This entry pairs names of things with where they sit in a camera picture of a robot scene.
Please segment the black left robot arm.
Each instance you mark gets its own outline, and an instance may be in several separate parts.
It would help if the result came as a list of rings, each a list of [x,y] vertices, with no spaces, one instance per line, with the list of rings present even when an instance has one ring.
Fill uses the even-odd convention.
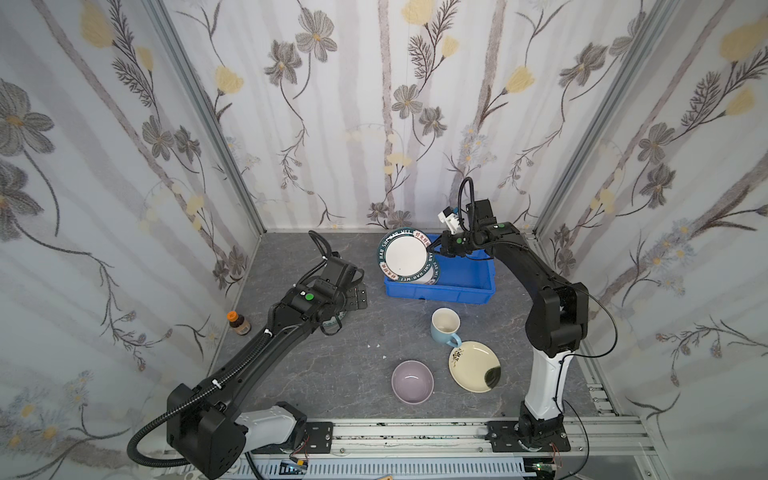
[[[367,306],[364,272],[337,257],[317,275],[292,286],[273,304],[263,330],[196,387],[180,385],[167,401],[177,415],[166,423],[168,444],[209,479],[225,474],[245,452],[294,449],[306,437],[307,417],[280,401],[249,412],[245,402],[278,363],[328,322]]]

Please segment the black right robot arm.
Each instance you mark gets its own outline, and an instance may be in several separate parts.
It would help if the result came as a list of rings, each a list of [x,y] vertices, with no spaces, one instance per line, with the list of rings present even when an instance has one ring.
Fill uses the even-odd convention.
[[[525,332],[534,350],[530,385],[521,403],[513,438],[528,451],[557,440],[563,427],[563,390],[567,371],[588,333],[589,292],[556,273],[511,223],[499,222],[488,200],[475,200],[438,214],[445,226],[428,247],[447,258],[484,251],[505,265],[532,299]]]

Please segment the white plate green lettered rim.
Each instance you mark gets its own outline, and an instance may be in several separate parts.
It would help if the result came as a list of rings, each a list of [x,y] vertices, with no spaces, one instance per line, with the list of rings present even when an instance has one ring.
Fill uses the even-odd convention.
[[[440,266],[436,260],[432,260],[426,273],[423,276],[413,280],[413,283],[422,285],[434,285],[439,280],[439,276]]]

